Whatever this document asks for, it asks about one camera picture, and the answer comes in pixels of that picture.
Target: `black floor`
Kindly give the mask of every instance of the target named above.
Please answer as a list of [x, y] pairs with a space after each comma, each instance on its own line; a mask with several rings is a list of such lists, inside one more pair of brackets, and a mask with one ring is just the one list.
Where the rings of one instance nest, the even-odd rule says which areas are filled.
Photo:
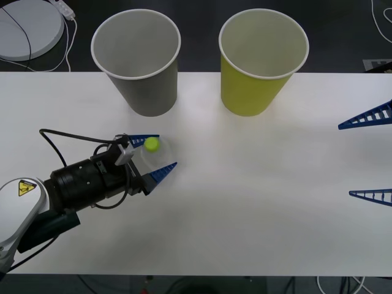
[[[0, 1], [1, 5], [11, 1]], [[384, 40], [372, 19], [371, 0], [66, 0], [76, 13], [78, 32], [70, 52], [72, 71], [98, 71], [90, 55], [90, 41], [109, 16], [127, 9], [146, 8], [169, 16], [179, 27], [182, 47], [179, 70], [218, 72], [218, 34], [224, 22], [237, 12], [268, 8], [293, 17], [310, 41], [310, 55], [302, 72], [363, 72], [363, 59], [392, 59], [392, 43]], [[382, 12], [390, 0], [374, 0], [375, 15], [384, 35], [392, 39], [392, 24]], [[74, 24], [69, 21], [70, 31]], [[64, 55], [66, 37], [45, 55], [32, 60], [35, 70], [51, 69]], [[0, 61], [0, 71], [22, 67]], [[58, 69], [66, 71], [64, 64]]]
[[[168, 294], [170, 286], [181, 277], [156, 276], [147, 285], [149, 294]], [[84, 281], [97, 294], [141, 294], [146, 287], [143, 276], [83, 276]], [[170, 294], [318, 294], [315, 277], [296, 277], [295, 283], [288, 283], [290, 277], [186, 277], [176, 283], [175, 291]], [[327, 294], [340, 293], [342, 279], [340, 277], [322, 277], [320, 284]], [[204, 291], [191, 291], [195, 286], [203, 285]], [[374, 294], [392, 293], [392, 281], [376, 277], [367, 277], [364, 285]], [[350, 279], [350, 293], [358, 284]], [[15, 294], [93, 294], [76, 275], [8, 275], [0, 283], [0, 293]], [[343, 291], [347, 293], [347, 284]], [[358, 294], [367, 293], [361, 289]]]

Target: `warning label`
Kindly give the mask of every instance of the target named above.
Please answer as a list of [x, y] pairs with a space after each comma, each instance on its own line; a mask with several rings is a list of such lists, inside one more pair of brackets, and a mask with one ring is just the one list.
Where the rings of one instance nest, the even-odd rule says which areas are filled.
[[34, 190], [36, 187], [37, 187], [36, 184], [21, 179], [19, 182], [19, 196], [22, 196], [30, 192], [31, 190]]

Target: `white device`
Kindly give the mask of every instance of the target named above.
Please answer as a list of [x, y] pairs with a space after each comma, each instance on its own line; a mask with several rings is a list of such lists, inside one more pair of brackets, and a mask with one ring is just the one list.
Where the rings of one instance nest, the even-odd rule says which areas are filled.
[[[26, 31], [31, 45], [31, 59], [43, 55], [60, 40], [64, 20], [50, 3], [43, 0], [20, 0], [4, 6], [4, 9]], [[30, 49], [26, 35], [2, 9], [0, 40], [0, 58], [10, 61], [29, 59]]]

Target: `power strip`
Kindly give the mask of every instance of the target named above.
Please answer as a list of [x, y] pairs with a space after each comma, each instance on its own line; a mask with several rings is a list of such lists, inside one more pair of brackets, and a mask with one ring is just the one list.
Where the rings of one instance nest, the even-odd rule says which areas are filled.
[[67, 20], [75, 18], [75, 12], [63, 0], [49, 0]]

